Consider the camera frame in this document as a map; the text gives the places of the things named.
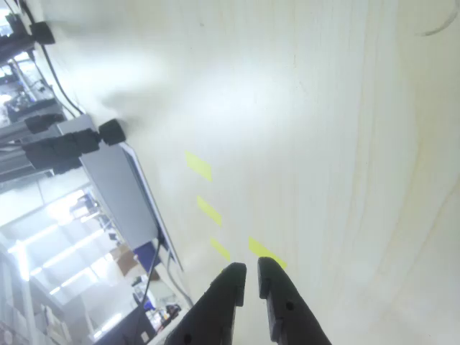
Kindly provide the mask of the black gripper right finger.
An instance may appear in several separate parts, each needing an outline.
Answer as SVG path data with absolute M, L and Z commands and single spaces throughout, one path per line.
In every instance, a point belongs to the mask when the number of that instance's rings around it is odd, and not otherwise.
M 330 344 L 280 264 L 271 257 L 260 257 L 257 264 L 259 297 L 267 304 L 270 339 L 277 344 Z

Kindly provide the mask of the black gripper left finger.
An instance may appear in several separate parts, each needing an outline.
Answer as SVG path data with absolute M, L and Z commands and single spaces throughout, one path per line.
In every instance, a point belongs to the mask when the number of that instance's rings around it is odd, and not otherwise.
M 231 344 L 235 310 L 244 304 L 247 267 L 233 262 L 168 334 L 166 344 Z

